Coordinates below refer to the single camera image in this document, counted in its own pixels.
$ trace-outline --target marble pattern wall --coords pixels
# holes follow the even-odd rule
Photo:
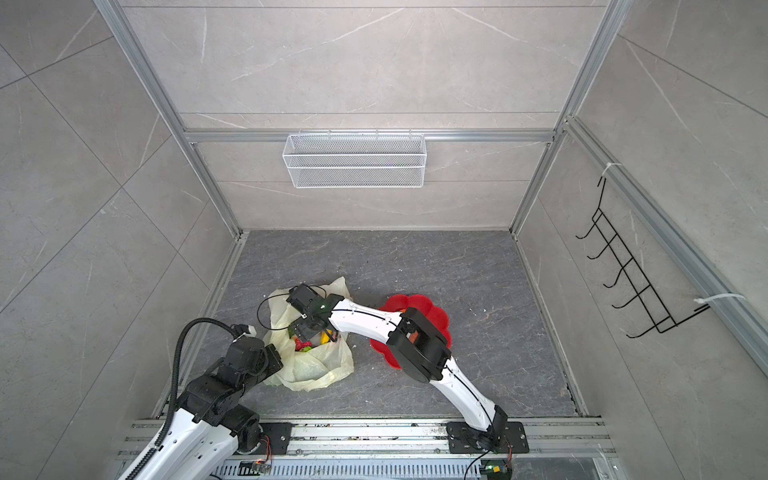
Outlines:
[[[552,127],[601,3],[190,0],[124,10],[190,127]]]
[[[169,137],[90,0],[0,2],[0,478],[151,414],[232,242]]]
[[[768,8],[633,4],[579,116],[768,319]]]
[[[543,150],[541,142],[434,142],[424,187],[296,189],[281,143],[200,144],[241,227],[253,229],[506,230]]]
[[[712,311],[663,334],[627,338],[650,326],[647,314],[637,300],[620,310],[611,306],[634,291],[624,275],[614,288],[603,285],[619,265],[607,253],[587,259],[605,245],[598,234],[576,238],[587,233],[600,195],[600,170],[591,162],[573,141],[565,142],[521,235],[589,412],[606,418],[631,478],[760,478],[768,468],[762,441],[768,381]],[[602,207],[672,315],[691,314],[696,289],[610,184]],[[542,231],[551,239],[543,240]],[[622,257],[626,252],[616,244]],[[638,272],[630,275],[637,284]],[[644,298],[654,311],[650,296]],[[616,350],[620,356],[611,356]],[[606,369],[629,375],[607,376]],[[639,392],[640,401],[620,400],[617,390]]]

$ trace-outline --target red plate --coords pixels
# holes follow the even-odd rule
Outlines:
[[[432,325],[437,327],[448,340],[448,348],[451,348],[451,334],[448,332],[448,314],[445,311],[435,306],[432,301],[423,295],[395,295],[387,299],[384,306],[379,308],[385,312],[403,312],[407,308],[413,307],[419,312],[423,313],[427,320],[432,322]],[[402,370],[400,365],[395,360],[395,356],[389,351],[389,347],[381,342],[375,340],[369,340],[371,347],[378,353],[384,355],[384,360],[393,369]]]

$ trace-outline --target plastic bag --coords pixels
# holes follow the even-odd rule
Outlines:
[[[335,293],[352,299],[346,288],[344,277],[336,279],[330,285],[323,285],[328,294]],[[320,295],[322,290],[313,287]],[[288,293],[288,290],[275,290],[270,295]],[[270,324],[272,328],[286,327],[299,318],[299,312],[286,302],[286,296],[270,299]],[[288,330],[270,331],[264,336],[264,343],[272,343],[283,361],[283,368],[268,378],[267,385],[285,385],[289,389],[309,392],[324,389],[328,385],[346,378],[355,371],[352,350],[346,343],[348,333],[341,333],[339,340],[316,346],[309,352],[297,352],[295,342],[288,337]]]

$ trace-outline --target zip tie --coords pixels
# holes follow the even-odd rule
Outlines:
[[[603,173],[600,174],[601,177],[605,177],[605,172],[608,171],[609,168],[611,168],[614,165],[621,165],[621,164],[612,164],[611,162],[608,162],[605,164],[605,170],[603,170]]]
[[[729,296],[746,300],[746,297],[744,295],[740,295],[739,293],[718,293],[717,295],[708,296],[707,298],[694,298],[694,302],[704,305],[705,303],[708,303],[711,300],[717,300],[719,298],[726,298]]]

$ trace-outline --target mesh basket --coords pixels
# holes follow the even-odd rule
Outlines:
[[[421,187],[421,134],[294,134],[283,149],[296,188]]]

